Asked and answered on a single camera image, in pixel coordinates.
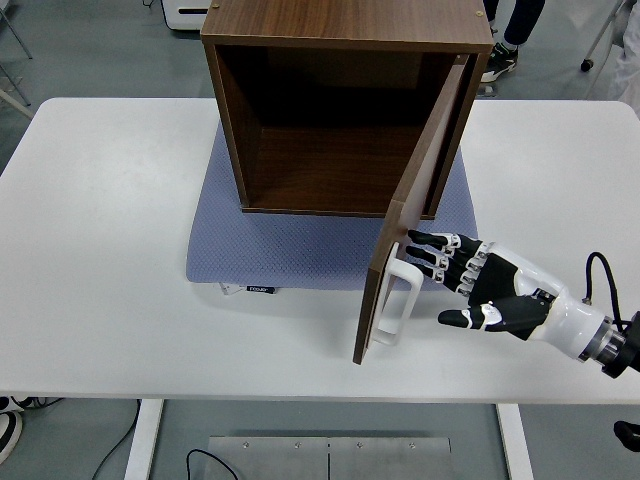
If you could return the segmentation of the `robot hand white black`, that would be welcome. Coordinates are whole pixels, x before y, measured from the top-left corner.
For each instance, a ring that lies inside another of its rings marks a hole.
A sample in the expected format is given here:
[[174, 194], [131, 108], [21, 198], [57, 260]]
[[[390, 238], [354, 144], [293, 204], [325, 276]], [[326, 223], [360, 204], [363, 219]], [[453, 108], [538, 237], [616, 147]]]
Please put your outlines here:
[[605, 315], [553, 275], [496, 242], [417, 230], [408, 237], [414, 265], [467, 301], [463, 310], [439, 313], [440, 324], [543, 341], [580, 361], [597, 357]]

